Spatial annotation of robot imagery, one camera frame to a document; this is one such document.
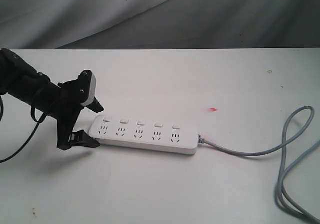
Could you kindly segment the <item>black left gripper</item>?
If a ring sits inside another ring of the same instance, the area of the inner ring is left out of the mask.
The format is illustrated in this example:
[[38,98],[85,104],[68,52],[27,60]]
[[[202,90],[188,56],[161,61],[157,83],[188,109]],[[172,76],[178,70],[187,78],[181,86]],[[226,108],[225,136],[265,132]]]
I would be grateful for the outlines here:
[[[80,92],[77,80],[60,83],[60,100],[58,102],[57,148],[68,150],[71,147],[97,148],[99,141],[90,137],[84,130],[74,132],[73,128],[84,107],[80,104]],[[94,97],[86,106],[93,112],[104,111],[103,106]]]

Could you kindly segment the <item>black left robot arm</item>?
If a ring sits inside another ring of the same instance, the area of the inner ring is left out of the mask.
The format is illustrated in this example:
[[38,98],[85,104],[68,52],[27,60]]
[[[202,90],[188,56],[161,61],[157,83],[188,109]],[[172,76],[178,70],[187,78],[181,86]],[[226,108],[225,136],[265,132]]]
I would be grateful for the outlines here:
[[96,148],[100,144],[84,130],[73,131],[84,108],[99,113],[103,111],[95,97],[96,78],[91,70],[83,70],[75,80],[54,84],[43,73],[25,62],[13,51],[0,50],[0,93],[8,93],[30,105],[35,110],[57,121],[57,148]]

